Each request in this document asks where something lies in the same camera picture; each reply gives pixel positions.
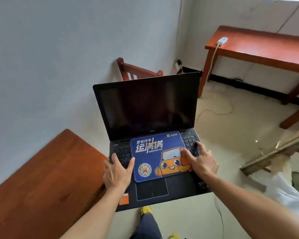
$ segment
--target beige floor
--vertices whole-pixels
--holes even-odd
[[[195,129],[218,161],[221,178],[261,192],[264,188],[243,176],[239,166],[261,149],[298,130],[299,123],[287,131],[278,126],[297,109],[297,105],[284,106],[276,99],[211,81],[198,99]],[[292,169],[299,171],[299,154],[292,158]],[[229,210],[218,203],[225,238],[249,238]],[[187,239],[222,237],[213,193],[156,204],[152,208],[163,238],[168,238],[171,232]],[[116,213],[108,238],[129,238],[138,219],[138,209]]]

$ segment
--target plastic bag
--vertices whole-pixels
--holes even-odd
[[[282,173],[277,173],[267,182],[264,195],[299,215],[299,192],[286,182]]]

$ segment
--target person's left hand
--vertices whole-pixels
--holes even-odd
[[[123,168],[116,153],[112,154],[112,160],[113,164],[104,160],[104,184],[107,189],[117,187],[125,191],[131,182],[135,158],[131,158],[127,169]]]

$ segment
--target shoe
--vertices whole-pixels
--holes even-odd
[[[150,205],[148,206],[143,206],[141,208],[141,214],[144,215],[145,213],[152,213],[152,208]]]
[[[176,233],[172,233],[168,239],[179,239],[179,235],[177,235]]]

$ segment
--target orange cartoon truck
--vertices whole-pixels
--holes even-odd
[[[162,152],[162,161],[160,167],[155,169],[155,174],[162,176],[185,171],[192,171],[191,165],[183,155],[182,148],[178,147]]]

